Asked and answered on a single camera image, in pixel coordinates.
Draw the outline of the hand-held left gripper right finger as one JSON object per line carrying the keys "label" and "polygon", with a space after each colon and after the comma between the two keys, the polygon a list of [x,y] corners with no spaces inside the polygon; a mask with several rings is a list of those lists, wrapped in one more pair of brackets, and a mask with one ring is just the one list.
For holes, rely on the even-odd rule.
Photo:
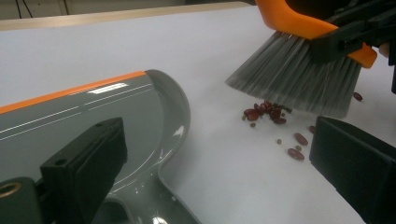
{"label": "hand-held left gripper right finger", "polygon": [[309,160],[366,224],[396,224],[396,147],[319,117]]}

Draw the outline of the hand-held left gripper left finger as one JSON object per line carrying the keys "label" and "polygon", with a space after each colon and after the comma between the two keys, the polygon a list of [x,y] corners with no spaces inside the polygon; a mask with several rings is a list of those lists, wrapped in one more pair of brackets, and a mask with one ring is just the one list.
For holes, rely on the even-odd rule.
{"label": "hand-held left gripper left finger", "polygon": [[123,121],[92,125],[40,166],[47,224],[90,224],[127,162]]}

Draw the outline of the orange brush with grey bristles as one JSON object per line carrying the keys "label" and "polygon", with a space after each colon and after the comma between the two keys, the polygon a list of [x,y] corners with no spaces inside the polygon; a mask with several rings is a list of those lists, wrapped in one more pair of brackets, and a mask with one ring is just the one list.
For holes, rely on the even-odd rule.
{"label": "orange brush with grey bristles", "polygon": [[336,27],[290,8],[286,0],[256,0],[264,23],[275,30],[226,84],[256,98],[322,116],[347,114],[362,68],[377,54],[366,44],[328,63],[317,58],[310,41]]}

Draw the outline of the grey dustpan with orange edge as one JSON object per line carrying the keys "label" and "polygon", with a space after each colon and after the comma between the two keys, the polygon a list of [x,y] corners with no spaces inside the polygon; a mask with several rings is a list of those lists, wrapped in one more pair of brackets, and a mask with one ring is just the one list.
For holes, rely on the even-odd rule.
{"label": "grey dustpan with orange edge", "polygon": [[161,176],[183,145],[191,113],[181,87],[158,70],[0,107],[0,224],[47,224],[40,166],[114,118],[123,121],[127,162],[90,224],[200,224]]}

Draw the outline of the red kidney beans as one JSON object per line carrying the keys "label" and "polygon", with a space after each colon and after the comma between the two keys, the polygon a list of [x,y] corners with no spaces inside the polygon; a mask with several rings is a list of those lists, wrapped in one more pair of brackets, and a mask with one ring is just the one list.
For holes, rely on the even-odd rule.
{"label": "red kidney beans", "polygon": [[[254,127],[256,121],[264,116],[268,115],[269,119],[276,125],[283,125],[287,123],[284,113],[290,112],[291,109],[283,105],[264,101],[260,105],[255,104],[252,108],[248,108],[243,112],[242,120],[248,120],[249,125]],[[293,135],[298,145],[287,149],[287,154],[297,161],[304,161],[305,156],[302,153],[302,147],[306,147],[309,142],[305,136],[301,133],[295,133]]]}

